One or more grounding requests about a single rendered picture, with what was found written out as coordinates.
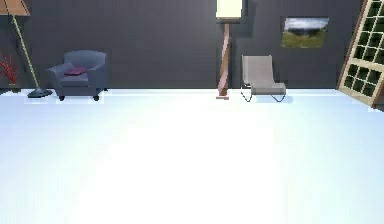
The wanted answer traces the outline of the dark red cushion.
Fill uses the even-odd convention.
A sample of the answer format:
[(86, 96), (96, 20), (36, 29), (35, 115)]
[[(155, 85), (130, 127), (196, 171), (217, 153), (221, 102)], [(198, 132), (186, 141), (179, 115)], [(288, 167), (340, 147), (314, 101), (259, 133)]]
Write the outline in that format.
[(79, 76), (83, 73), (86, 73), (87, 69), (85, 67), (72, 67), (67, 70), (64, 75), (65, 76)]

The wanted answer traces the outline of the orange shade floor lamp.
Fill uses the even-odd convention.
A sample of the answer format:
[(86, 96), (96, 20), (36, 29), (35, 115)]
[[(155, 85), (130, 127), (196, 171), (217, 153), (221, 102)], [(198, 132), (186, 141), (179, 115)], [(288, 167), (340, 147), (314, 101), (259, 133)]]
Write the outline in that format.
[(29, 52), (27, 50), (24, 37), (21, 31), (21, 25), (18, 22), (18, 17), (30, 17), (31, 12), (25, 3), (25, 0), (0, 0), (0, 16), (8, 16), (11, 23), (14, 25), (18, 39), (21, 44), (29, 72), (32, 75), (35, 88), (27, 95), (28, 98), (43, 98), (52, 94), (51, 90), (41, 88), (33, 68)]

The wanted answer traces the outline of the beige lounge chair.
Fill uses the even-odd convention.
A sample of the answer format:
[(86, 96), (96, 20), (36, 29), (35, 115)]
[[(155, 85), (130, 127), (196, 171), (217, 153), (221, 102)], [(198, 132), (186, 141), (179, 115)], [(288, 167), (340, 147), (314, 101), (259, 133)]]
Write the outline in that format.
[(276, 102), (282, 102), (286, 96), (286, 85), (274, 80), (271, 55), (246, 56), (242, 59), (243, 85), (251, 91), (251, 96), (243, 98), (250, 102), (253, 96), (270, 95)]

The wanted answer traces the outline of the cream shade wooden floor lamp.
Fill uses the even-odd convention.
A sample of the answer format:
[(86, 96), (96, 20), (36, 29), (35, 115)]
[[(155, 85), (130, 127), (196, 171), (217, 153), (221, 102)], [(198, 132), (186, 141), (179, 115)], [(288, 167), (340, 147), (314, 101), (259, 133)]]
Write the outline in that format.
[(224, 23), (221, 64), (217, 99), (228, 100), (228, 74), (230, 56), (230, 24), (242, 17), (243, 0), (216, 0), (216, 21)]

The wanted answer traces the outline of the red house plant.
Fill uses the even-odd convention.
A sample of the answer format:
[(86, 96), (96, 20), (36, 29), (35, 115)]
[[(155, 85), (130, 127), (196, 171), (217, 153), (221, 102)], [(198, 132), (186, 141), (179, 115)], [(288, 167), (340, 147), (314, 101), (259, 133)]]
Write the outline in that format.
[(0, 74), (9, 81), (9, 88), (13, 93), (20, 91), (16, 85), (18, 66), (12, 62), (12, 55), (3, 55), (0, 60)]

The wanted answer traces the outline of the cream framed grid window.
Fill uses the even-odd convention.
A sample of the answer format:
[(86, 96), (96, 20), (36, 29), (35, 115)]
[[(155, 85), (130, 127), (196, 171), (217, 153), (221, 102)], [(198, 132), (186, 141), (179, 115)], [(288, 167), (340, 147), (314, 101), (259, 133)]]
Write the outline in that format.
[(371, 108), (384, 98), (384, 0), (364, 0), (337, 90)]

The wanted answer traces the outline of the framed landscape picture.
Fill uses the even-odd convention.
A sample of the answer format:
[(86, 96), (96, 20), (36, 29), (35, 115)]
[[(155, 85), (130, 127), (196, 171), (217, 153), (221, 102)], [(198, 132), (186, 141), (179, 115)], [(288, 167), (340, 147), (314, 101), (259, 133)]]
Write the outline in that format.
[(282, 48), (321, 48), (329, 25), (328, 17), (287, 17)]

